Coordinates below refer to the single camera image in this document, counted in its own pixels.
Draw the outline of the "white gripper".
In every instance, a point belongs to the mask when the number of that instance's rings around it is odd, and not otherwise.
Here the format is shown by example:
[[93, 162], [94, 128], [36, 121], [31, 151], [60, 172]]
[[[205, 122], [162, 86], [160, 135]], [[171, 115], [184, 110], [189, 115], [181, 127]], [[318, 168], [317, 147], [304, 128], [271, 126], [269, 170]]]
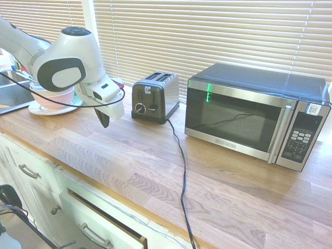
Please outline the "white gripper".
[[77, 84], [77, 96], [88, 106], [95, 108], [104, 128], [109, 126], [109, 118], [120, 119], [125, 113], [120, 87], [109, 77], [90, 84]]

